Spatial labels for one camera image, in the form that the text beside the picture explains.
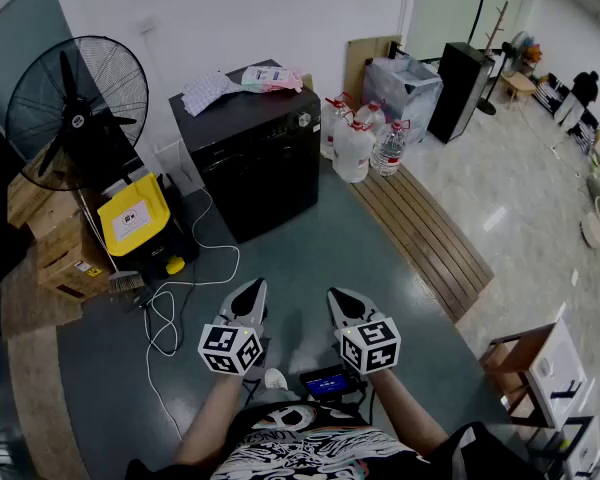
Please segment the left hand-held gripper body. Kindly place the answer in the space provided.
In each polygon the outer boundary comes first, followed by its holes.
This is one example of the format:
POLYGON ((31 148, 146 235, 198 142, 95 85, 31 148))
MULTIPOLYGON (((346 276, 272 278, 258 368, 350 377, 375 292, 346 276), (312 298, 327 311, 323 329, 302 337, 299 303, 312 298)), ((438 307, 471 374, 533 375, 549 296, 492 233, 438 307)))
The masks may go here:
POLYGON ((269 339, 264 336, 267 312, 235 316, 221 311, 203 328, 197 351, 215 373, 245 376, 265 363, 269 339))

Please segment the round black washer door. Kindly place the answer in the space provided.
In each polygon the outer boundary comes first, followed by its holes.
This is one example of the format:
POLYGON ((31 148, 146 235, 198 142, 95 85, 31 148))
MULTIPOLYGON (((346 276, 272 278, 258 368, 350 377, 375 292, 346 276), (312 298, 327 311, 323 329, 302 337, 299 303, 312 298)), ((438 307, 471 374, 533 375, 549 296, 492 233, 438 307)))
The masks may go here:
POLYGON ((224 217, 263 219, 309 206, 315 199, 317 166, 311 148, 272 139, 218 154, 202 174, 224 217))

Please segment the black cabinet machine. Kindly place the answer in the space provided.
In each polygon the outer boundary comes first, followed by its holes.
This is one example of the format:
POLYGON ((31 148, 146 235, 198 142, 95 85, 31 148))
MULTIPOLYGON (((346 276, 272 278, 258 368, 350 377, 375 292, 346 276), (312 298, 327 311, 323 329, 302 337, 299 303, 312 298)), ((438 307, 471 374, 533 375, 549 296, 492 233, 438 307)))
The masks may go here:
POLYGON ((316 204, 320 167, 320 99, 309 88, 300 93, 284 89, 270 93, 237 92, 224 95, 198 116, 192 117, 176 95, 169 101, 185 147, 205 185, 202 168, 225 151, 237 150, 258 142, 282 139, 297 141, 312 149, 318 161, 314 201, 295 214, 263 219, 242 217, 225 224, 234 239, 243 243, 296 217, 316 204))

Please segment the person's right forearm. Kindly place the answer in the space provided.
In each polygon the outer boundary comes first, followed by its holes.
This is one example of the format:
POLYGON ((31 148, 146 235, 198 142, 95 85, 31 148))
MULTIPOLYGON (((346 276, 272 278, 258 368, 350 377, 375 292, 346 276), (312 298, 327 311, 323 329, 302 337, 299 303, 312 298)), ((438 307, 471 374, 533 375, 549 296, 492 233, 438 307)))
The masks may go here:
POLYGON ((441 425, 391 370, 371 373, 368 378, 400 442, 428 456, 447 441, 448 434, 441 425))

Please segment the person's left forearm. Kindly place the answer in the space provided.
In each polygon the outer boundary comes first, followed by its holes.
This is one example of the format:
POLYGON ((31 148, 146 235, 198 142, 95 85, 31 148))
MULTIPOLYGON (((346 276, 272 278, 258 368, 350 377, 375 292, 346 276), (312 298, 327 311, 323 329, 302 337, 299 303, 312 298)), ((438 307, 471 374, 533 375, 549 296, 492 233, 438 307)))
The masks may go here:
POLYGON ((213 469, 220 461, 231 423, 237 414, 242 378, 219 374, 202 408, 182 438, 175 463, 213 469))

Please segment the black device with blue screen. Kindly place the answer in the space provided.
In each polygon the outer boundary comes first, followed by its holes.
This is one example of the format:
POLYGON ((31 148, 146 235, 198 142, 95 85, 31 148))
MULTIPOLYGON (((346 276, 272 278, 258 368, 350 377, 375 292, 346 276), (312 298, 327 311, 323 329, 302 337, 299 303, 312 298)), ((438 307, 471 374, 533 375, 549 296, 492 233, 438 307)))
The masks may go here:
POLYGON ((367 383, 355 371, 343 365, 303 372, 299 375, 299 381, 306 394, 319 401, 343 402, 345 397, 359 393, 361 404, 367 394, 367 383))

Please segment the wooden slatted board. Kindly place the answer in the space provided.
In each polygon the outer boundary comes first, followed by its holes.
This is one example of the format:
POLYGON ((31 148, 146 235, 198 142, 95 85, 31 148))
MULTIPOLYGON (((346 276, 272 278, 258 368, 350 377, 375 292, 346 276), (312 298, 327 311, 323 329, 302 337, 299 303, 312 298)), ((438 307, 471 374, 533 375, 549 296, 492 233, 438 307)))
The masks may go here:
POLYGON ((351 189, 451 321, 460 321, 494 278, 460 227, 403 166, 390 176, 370 169, 351 189))

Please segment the large clear water bottle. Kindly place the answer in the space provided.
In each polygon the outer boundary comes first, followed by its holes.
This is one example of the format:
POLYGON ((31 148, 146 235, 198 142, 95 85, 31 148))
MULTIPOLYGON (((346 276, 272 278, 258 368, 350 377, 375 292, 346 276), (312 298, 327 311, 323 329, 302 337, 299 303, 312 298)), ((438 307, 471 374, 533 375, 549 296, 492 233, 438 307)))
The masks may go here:
POLYGON ((370 125, 371 131, 378 135, 382 127, 386 124, 386 117, 382 110, 382 105, 371 100, 362 106, 356 113, 355 120, 365 126, 370 125))
POLYGON ((351 184, 364 180, 375 143, 372 125, 359 121, 352 110, 338 121, 334 127, 332 165, 342 180, 351 184))
POLYGON ((323 157, 334 158, 334 134, 338 123, 350 111, 351 96, 341 92, 333 98, 326 98, 321 109, 320 153, 323 157))
POLYGON ((409 120, 394 120, 380 129, 370 157, 371 167, 379 175, 391 176, 398 170, 410 130, 409 120))

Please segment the checkered cloth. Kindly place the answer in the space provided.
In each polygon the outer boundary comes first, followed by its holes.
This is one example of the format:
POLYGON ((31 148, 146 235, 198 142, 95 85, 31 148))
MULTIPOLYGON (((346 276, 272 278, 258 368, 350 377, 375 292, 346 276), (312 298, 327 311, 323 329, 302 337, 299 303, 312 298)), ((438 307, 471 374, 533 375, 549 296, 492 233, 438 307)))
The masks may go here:
POLYGON ((185 110, 196 117, 224 95, 241 92, 243 87, 216 72, 202 76, 185 85, 181 100, 185 110))

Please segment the small brown cardboard box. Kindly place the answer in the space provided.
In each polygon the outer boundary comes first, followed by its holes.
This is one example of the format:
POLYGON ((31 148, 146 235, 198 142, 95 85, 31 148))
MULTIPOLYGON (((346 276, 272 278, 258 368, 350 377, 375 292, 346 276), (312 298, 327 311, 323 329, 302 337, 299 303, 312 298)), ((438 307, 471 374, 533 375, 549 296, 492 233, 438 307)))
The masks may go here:
POLYGON ((53 195, 18 173, 7 187, 7 221, 21 228, 26 221, 53 195))

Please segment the tall black cabinet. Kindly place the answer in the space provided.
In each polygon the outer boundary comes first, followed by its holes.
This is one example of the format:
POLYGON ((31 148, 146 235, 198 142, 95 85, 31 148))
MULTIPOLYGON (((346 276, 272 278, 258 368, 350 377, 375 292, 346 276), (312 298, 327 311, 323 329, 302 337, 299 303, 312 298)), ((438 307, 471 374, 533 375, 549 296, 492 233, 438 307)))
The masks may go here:
POLYGON ((447 43, 438 74, 443 82, 428 131, 442 143, 462 135, 495 62, 467 43, 447 43))

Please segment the small wooden table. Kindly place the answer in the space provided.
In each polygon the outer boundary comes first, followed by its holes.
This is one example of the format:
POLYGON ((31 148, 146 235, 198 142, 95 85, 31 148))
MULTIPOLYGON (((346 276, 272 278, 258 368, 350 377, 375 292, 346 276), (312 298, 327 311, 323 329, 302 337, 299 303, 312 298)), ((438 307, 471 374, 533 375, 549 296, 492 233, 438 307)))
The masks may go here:
POLYGON ((508 107, 511 107, 511 104, 519 95, 529 99, 536 91, 536 85, 520 72, 515 72, 512 75, 501 75, 500 78, 511 91, 508 107))

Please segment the small standing fan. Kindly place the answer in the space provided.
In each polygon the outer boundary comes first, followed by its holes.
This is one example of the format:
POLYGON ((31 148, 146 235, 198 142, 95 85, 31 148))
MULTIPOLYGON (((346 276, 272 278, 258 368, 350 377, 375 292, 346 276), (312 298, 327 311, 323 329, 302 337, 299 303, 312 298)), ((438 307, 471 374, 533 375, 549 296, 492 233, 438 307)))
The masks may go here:
POLYGON ((504 59, 501 74, 512 76, 520 72, 524 65, 525 51, 532 43, 531 36, 526 31, 518 32, 508 43, 502 45, 504 59))

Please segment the wooden coat rack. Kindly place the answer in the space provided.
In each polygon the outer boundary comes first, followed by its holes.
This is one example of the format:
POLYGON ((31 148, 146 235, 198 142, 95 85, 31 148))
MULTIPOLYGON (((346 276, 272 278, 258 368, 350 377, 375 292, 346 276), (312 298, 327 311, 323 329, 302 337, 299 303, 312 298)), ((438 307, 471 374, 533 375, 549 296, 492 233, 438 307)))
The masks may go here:
POLYGON ((488 41, 484 48, 484 55, 487 57, 490 57, 492 55, 492 45, 493 45, 493 42, 494 42, 494 39, 495 39, 497 33, 504 30, 504 28, 502 27, 502 22, 504 20, 505 14, 506 14, 508 4, 509 4, 509 1, 506 0, 501 8, 497 8, 497 11, 499 13, 498 19, 493 27, 492 32, 487 35, 488 41))

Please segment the white box with black frame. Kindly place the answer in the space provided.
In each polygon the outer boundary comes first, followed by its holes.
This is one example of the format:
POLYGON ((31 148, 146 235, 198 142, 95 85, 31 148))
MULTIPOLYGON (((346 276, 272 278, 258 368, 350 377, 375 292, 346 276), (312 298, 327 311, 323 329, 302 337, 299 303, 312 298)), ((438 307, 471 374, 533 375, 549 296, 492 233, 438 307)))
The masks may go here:
POLYGON ((600 425, 597 416, 575 416, 561 429, 559 480, 594 480, 600 472, 600 425))

